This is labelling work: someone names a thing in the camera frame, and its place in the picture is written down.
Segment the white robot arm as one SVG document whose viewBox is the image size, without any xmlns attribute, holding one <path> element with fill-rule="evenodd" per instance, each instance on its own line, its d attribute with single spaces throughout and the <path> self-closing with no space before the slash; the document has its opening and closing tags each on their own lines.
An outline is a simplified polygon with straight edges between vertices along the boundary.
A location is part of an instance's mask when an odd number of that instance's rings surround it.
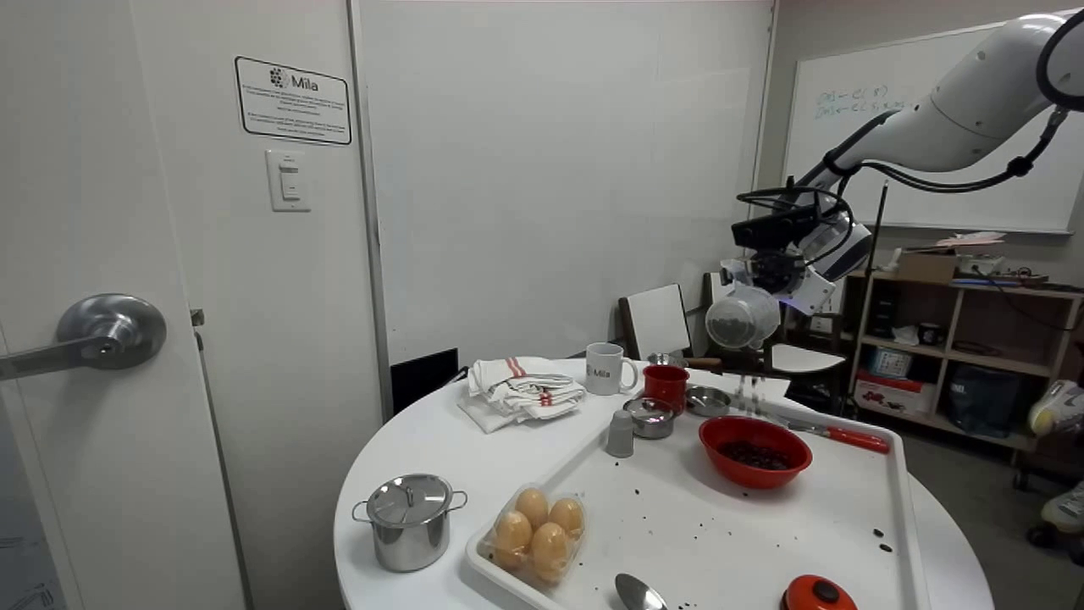
<svg viewBox="0 0 1084 610">
<path fill-rule="evenodd" d="M 771 294 L 831 284 L 875 249 L 875 233 L 842 200 L 842 184 L 875 168 L 923 193 L 974 193 L 1025 175 L 1071 110 L 1084 107 L 1084 13 L 1025 13 L 987 34 L 923 99 L 876 110 L 783 185 L 745 188 L 762 217 L 732 238 L 753 254 L 753 281 Z M 1047 110 L 1040 140 L 1000 172 L 933 184 L 974 166 Z"/>
</svg>

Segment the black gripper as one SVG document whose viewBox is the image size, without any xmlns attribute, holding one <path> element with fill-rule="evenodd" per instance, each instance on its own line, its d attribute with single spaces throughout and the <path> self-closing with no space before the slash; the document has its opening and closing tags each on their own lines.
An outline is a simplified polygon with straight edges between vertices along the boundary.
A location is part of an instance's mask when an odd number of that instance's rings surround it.
<svg viewBox="0 0 1084 610">
<path fill-rule="evenodd" d="M 753 281 L 766 291 L 797 291 L 802 274 L 835 281 L 875 246 L 841 193 L 771 185 L 740 193 L 740 203 L 760 217 L 736 223 L 732 241 L 753 254 Z"/>
</svg>

